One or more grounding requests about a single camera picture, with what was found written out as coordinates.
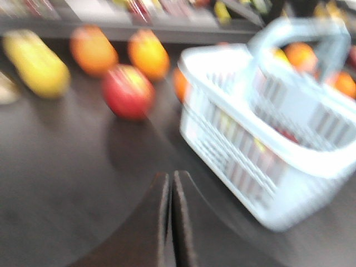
apple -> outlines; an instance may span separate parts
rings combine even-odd
[[[295,138],[295,136],[290,133],[287,130],[281,129],[281,128],[277,128],[275,129],[278,133],[280,133],[281,135],[283,135],[285,138],[289,139],[290,141],[299,144],[298,140]]]
[[[356,46],[353,45],[350,48],[349,51],[349,56],[347,58],[347,63],[352,67],[354,70],[356,70]]]
[[[206,7],[210,4],[210,0],[189,0],[194,7]]]
[[[151,82],[129,65],[116,65],[105,74],[102,93],[114,114],[134,121],[147,117],[155,98]]]

